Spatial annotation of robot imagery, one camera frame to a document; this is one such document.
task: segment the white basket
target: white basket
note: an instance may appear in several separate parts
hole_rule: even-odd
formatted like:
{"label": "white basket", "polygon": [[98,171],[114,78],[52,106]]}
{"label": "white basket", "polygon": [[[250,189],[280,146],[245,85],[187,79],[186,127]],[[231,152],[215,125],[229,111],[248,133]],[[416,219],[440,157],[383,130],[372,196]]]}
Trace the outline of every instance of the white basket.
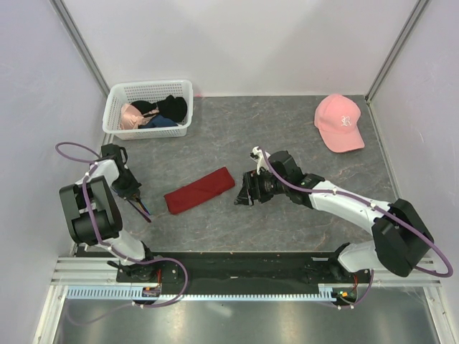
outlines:
{"label": "white basket", "polygon": [[[121,130],[121,107],[136,100],[157,102],[166,99],[168,95],[183,97],[188,105],[188,112],[177,127]],[[186,129],[193,117],[193,87],[188,80],[163,80],[127,82],[112,87],[108,95],[103,113],[102,129],[107,134],[113,134],[121,140],[136,140],[139,138],[172,138],[185,136]]]}

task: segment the black cloth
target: black cloth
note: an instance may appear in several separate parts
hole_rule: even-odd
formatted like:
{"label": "black cloth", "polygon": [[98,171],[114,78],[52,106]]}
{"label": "black cloth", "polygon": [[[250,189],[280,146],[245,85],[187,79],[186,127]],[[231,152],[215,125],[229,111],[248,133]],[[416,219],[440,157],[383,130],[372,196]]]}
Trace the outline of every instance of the black cloth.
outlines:
{"label": "black cloth", "polygon": [[149,113],[152,110],[156,110],[157,106],[156,103],[151,104],[146,100],[136,100],[135,102],[131,103],[137,110],[141,112],[141,114]]}
{"label": "black cloth", "polygon": [[159,114],[164,118],[180,123],[186,116],[188,105],[183,97],[169,95],[165,100],[157,102]]}
{"label": "black cloth", "polygon": [[153,104],[146,100],[136,100],[131,103],[142,115],[149,113],[152,110],[159,110],[159,115],[169,120],[173,120],[175,123],[180,123],[185,119],[188,105],[183,97],[174,97],[169,95],[165,100],[154,102]]}

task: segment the baseball cap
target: baseball cap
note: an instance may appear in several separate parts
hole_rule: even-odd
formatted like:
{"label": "baseball cap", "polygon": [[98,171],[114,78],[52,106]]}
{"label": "baseball cap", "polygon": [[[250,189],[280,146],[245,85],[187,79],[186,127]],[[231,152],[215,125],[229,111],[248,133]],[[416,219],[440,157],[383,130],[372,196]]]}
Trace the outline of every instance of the baseball cap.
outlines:
{"label": "baseball cap", "polygon": [[318,105],[314,125],[330,151],[343,153],[365,147],[357,121],[360,109],[342,95],[329,95]]}

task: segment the blue cloth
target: blue cloth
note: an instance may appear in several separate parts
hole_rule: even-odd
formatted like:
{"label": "blue cloth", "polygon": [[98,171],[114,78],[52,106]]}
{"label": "blue cloth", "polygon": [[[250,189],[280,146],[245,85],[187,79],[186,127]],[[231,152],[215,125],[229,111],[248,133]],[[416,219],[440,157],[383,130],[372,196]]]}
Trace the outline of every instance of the blue cloth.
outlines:
{"label": "blue cloth", "polygon": [[140,129],[151,129],[151,128],[165,128],[165,127],[176,127],[177,123],[168,118],[164,118],[161,115],[157,115],[151,119],[150,122],[145,125],[139,125]]}

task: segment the embroidered logo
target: embroidered logo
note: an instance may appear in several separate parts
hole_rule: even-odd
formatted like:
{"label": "embroidered logo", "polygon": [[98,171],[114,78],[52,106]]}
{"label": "embroidered logo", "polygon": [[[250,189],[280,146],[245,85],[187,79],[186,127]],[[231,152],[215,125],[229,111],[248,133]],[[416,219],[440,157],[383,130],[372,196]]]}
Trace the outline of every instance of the embroidered logo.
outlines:
{"label": "embroidered logo", "polygon": [[351,125],[351,118],[349,116],[343,116],[341,117],[341,127],[347,127],[348,125]]}

